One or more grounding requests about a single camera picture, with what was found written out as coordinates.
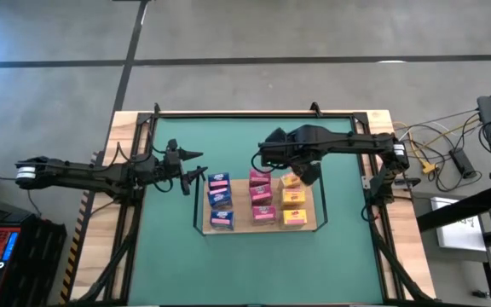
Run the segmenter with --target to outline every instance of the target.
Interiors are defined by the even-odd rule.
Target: small box
[[[253,206],[253,223],[256,225],[274,223],[276,221],[276,207]]]
[[[284,188],[281,190],[282,206],[300,206],[306,202],[306,192],[303,188]]]
[[[214,229],[234,230],[234,212],[212,210],[210,224]]]
[[[269,184],[249,188],[249,195],[253,206],[269,206],[272,204],[272,189]]]
[[[284,228],[301,228],[308,222],[306,210],[284,210],[282,222]]]
[[[295,173],[289,173],[281,177],[281,188],[297,188],[300,186],[300,178]]]
[[[210,190],[228,188],[230,191],[230,176],[228,173],[208,175],[208,188]]]
[[[271,180],[270,173],[262,173],[252,169],[249,171],[249,186],[257,187],[264,184],[270,184]]]
[[[210,202],[211,209],[232,208],[232,195],[228,188],[208,191],[208,201]]]

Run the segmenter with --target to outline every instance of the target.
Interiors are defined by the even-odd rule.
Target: pink box
[[[276,207],[274,206],[253,206],[252,210],[255,224],[273,223],[276,220]]]
[[[262,173],[260,171],[256,171],[255,169],[251,169],[249,171],[249,186],[257,187],[264,184],[270,184],[270,173]]]
[[[272,204],[272,189],[269,184],[249,188],[249,195],[253,206],[269,206]]]

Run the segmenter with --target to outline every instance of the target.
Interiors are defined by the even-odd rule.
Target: green mat
[[[350,130],[348,119],[159,119],[155,147],[176,138],[184,149],[204,152],[185,170],[202,165],[244,179],[258,142],[277,127],[304,124]],[[360,217],[357,157],[327,155],[322,170],[329,223],[316,233],[203,237],[192,225],[192,194],[183,196],[178,182],[167,194],[149,187],[129,304],[382,303],[371,235]],[[320,190],[313,191],[320,208]]]

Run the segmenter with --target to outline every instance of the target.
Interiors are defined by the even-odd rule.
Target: blue box
[[[234,230],[234,212],[212,210],[210,224],[214,229]]]
[[[230,176],[228,173],[208,175],[208,188],[210,190],[228,188],[230,191]]]
[[[212,209],[232,208],[232,195],[228,188],[208,191],[208,201]]]

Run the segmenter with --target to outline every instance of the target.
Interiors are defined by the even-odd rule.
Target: concrete floor
[[[0,61],[122,60],[138,7],[0,0]],[[490,54],[491,0],[158,0],[147,7],[136,59]],[[0,68],[0,175],[13,176],[16,160],[37,155],[87,162],[103,148],[121,73],[121,67]],[[491,61],[135,67],[123,109],[150,110],[155,102],[167,110],[305,109],[317,101],[325,109],[389,109],[394,120],[413,124],[472,109],[478,96],[490,94]],[[441,124],[460,125],[466,117]],[[432,137],[417,132],[419,140]],[[491,187],[491,158],[475,136],[465,151],[485,177],[453,193]],[[451,165],[446,173],[449,184],[456,180]],[[408,174],[420,177],[419,166]],[[416,190],[436,192],[426,180]],[[32,193],[43,216],[68,229],[79,195],[63,188]],[[31,210],[12,182],[0,182],[0,199]],[[480,264],[429,261],[439,298],[491,305],[469,296],[485,287]]]

